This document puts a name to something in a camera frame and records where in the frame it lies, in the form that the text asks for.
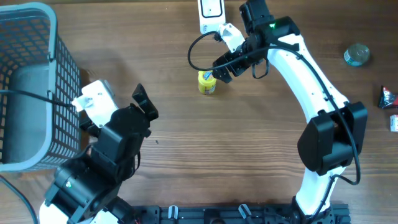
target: gray basket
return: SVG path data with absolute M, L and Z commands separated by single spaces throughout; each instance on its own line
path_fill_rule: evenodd
M 70 103 L 80 72 L 48 5 L 0 7 L 0 89 Z M 24 95 L 0 95 L 0 172 L 53 169 L 80 151 L 79 114 Z

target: wooden table surface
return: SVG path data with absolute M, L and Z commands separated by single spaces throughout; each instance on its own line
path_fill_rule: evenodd
M 244 31 L 242 3 L 226 2 L 225 8 L 227 21 Z M 362 181 L 353 187 L 339 180 L 332 201 L 349 204 L 353 223 L 396 223 L 398 134 L 389 132 L 389 116 L 398 110 L 380 110 L 376 102 L 381 85 L 398 92 L 398 1 L 267 3 L 275 17 L 296 22 L 334 86 L 368 109 Z M 195 1 L 52 7 L 60 35 L 90 80 L 107 79 L 120 107 L 142 83 L 159 110 L 141 148 L 141 168 L 120 197 L 131 205 L 160 206 L 291 201 L 304 171 L 296 145 L 306 126 L 301 107 L 274 67 L 261 80 L 249 70 L 228 85 L 218 82 L 214 95 L 201 95 L 197 72 L 187 63 L 188 47 L 200 35 Z M 343 53 L 355 42 L 370 48 L 368 66 L 345 63 Z M 193 59 L 204 67 L 226 52 L 210 39 L 199 45 Z M 38 213 L 52 174 L 7 177 Z M 354 166 L 345 175 L 353 179 Z M 31 223 L 24 204 L 3 184 L 0 198 L 0 223 Z

